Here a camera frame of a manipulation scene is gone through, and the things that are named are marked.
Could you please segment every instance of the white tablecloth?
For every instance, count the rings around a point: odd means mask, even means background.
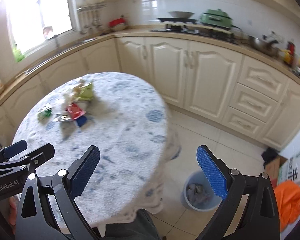
[[[44,97],[24,118],[13,142],[26,140],[28,149],[13,159],[51,143],[55,156],[37,169],[38,176],[54,175],[79,159],[90,145],[100,149],[100,162],[80,197],[75,199],[92,226],[128,223],[136,211],[162,209],[163,167],[181,150],[171,128],[169,110],[158,92],[142,79],[125,73],[98,73],[83,77],[93,83],[95,99],[87,109],[88,122],[53,122],[61,112],[63,93],[72,80]],[[37,112],[45,104],[53,115],[41,122]],[[64,221],[53,196],[49,197],[61,228]]]

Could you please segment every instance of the cabinet panel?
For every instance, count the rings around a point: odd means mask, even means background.
[[[232,107],[228,107],[222,120],[222,124],[247,136],[255,138],[265,123]]]
[[[185,109],[221,122],[240,70],[242,54],[192,41]]]
[[[150,82],[147,67],[147,52],[143,37],[117,38],[122,72]]]
[[[64,83],[87,74],[79,52],[52,64],[39,73],[45,87],[51,92]]]
[[[277,104],[273,99],[238,83],[230,106],[266,122]]]
[[[146,38],[151,84],[166,102],[183,107],[188,42]]]
[[[32,107],[45,95],[40,79],[34,76],[3,103],[3,108],[11,117],[15,127],[18,127]]]
[[[5,110],[0,107],[0,143],[4,147],[11,145],[16,130]]]
[[[283,149],[300,129],[300,86],[289,80],[283,99],[258,140],[277,150]]]
[[[278,70],[246,56],[239,83],[279,101],[287,80],[288,77]]]
[[[120,72],[114,39],[103,41],[80,51],[89,73]]]

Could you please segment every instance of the floor tile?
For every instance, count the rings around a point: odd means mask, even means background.
[[[150,214],[150,217],[151,217],[155,227],[157,228],[160,237],[166,236],[169,233],[169,231],[172,229],[171,225],[161,221],[160,219],[157,219],[153,215]]]
[[[167,234],[167,240],[195,240],[196,238],[196,236],[181,231],[177,228],[172,228]]]
[[[263,162],[261,154],[265,149],[247,142],[235,135],[221,131],[218,143]]]
[[[175,125],[182,146],[181,153],[175,160],[165,165],[165,182],[163,190],[164,208],[154,216],[172,226],[178,221],[185,207],[181,204],[183,186],[187,178],[195,171],[200,170],[196,159],[196,151],[200,145],[207,145],[212,151],[216,142],[196,134],[181,126]]]
[[[209,212],[199,212],[186,209],[181,218],[175,224],[175,227],[192,235],[198,236],[206,227],[216,210],[217,209]]]
[[[171,110],[171,114],[172,114],[173,123],[180,125],[184,128],[187,128],[206,138],[209,138],[214,141],[218,141],[220,131],[221,131],[220,129],[174,110]]]
[[[180,156],[166,164],[165,171],[178,183],[178,188],[183,189],[186,179],[195,171],[200,170],[196,153],[200,145],[207,145],[213,152],[217,143],[197,133],[189,131],[181,126],[175,125],[179,134],[182,151]]]
[[[216,150],[212,153],[218,159],[223,160],[229,169],[238,169],[244,175],[259,176],[260,173],[264,172],[262,162],[223,144],[218,143]]]

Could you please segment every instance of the trash can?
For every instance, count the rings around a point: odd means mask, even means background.
[[[201,184],[203,185],[204,189],[207,191],[207,193],[210,195],[210,199],[205,203],[200,203],[197,206],[193,206],[188,201],[186,191],[190,184]],[[205,174],[202,170],[196,171],[190,175],[190,177],[187,179],[184,187],[183,187],[183,205],[190,210],[196,210],[200,212],[208,212],[211,210],[216,209],[219,204],[221,203],[222,199],[221,197],[217,196],[214,192],[212,187],[210,186],[210,183],[208,182]]]

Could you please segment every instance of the drawer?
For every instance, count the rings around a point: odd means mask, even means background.
[[[239,83],[250,87],[275,101],[279,101],[288,77],[278,70],[258,61],[245,57]]]
[[[268,121],[277,104],[273,99],[238,83],[230,102],[231,107],[263,122]]]
[[[264,122],[232,107],[228,107],[221,124],[251,138],[255,138],[265,125]]]

